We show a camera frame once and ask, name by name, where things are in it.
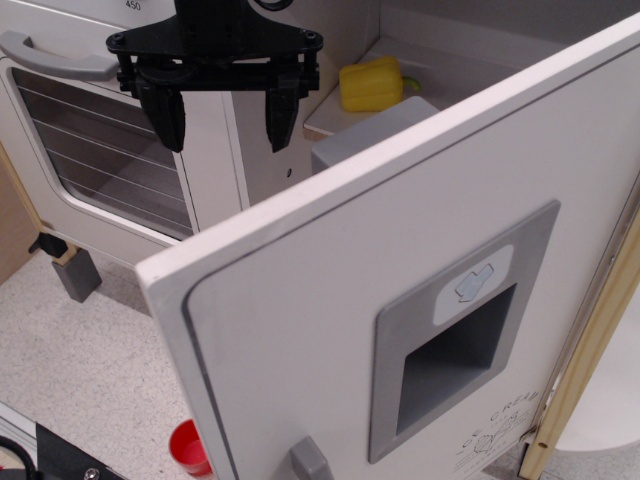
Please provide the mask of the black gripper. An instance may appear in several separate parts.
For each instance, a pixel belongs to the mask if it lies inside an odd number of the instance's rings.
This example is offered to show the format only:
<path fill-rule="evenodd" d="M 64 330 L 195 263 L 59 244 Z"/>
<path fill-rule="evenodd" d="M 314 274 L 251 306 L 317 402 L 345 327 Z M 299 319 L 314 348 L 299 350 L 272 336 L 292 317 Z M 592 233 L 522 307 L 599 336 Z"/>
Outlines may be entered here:
<path fill-rule="evenodd" d="M 166 20 L 116 33 L 121 89 L 133 91 L 161 143 L 184 149 L 179 91 L 266 91 L 265 120 L 273 153 L 291 139 L 302 94 L 320 87 L 322 36 L 280 23 L 248 1 L 176 1 Z"/>

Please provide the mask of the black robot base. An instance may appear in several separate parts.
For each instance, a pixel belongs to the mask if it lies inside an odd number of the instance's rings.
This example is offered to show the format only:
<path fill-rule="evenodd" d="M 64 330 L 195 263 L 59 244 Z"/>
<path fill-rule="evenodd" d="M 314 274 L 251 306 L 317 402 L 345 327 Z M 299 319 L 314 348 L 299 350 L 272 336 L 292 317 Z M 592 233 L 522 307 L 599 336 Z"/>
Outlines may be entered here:
<path fill-rule="evenodd" d="M 119 473 L 39 424 L 1 420 L 2 479 L 123 479 Z"/>

